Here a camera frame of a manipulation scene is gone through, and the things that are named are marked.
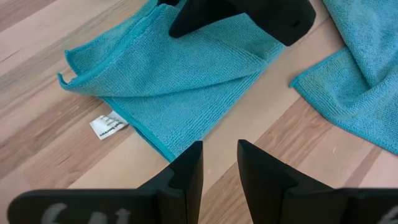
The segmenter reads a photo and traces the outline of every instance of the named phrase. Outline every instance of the wood grain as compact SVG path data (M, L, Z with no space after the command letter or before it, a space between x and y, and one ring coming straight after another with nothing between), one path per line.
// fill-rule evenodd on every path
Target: wood grain
M100 141L89 122L108 106L62 90L56 78L75 76L65 49L118 25L145 1L0 0L0 223L8 203L26 190L134 188L167 166L130 127ZM202 223L251 222L236 175L238 139L334 187L398 184L387 178L396 157L327 123L288 87L344 46L322 1L311 3L317 18L310 32L204 139Z

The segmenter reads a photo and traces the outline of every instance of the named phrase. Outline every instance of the black object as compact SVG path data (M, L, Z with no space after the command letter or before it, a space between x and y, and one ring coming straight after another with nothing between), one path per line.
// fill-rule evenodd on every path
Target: black object
M8 219L10 224L194 224L202 186L202 142L196 142L138 189L31 191L11 202Z
M159 4L176 5L178 2L159 0ZM178 38L240 13L246 13L257 26L286 46L303 37L316 16L308 0L187 0L169 34Z
M398 223L397 189L335 190L245 140L238 142L238 165L254 224ZM8 219L10 224L194 224L202 186L202 143L196 142L136 190L27 192L10 204Z
M245 140L238 165L255 224L398 223L397 189L335 190Z

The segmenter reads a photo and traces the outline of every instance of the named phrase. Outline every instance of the microfiber cloth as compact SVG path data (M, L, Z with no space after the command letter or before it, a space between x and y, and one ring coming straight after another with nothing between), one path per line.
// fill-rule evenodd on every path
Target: microfiber cloth
M105 101L169 161L203 139L284 49L246 14L173 39L181 5L150 0L65 52L76 78L58 75L64 89Z
M291 86L333 124L398 154L398 1L324 3L347 47Z

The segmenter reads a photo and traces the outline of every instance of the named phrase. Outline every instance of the white label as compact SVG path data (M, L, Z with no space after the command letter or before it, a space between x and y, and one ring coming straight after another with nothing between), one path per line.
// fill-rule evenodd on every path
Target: white label
M106 139L126 125L128 125L127 121L120 117L115 111L112 111L108 115L101 115L99 118L90 122L90 126L100 140Z

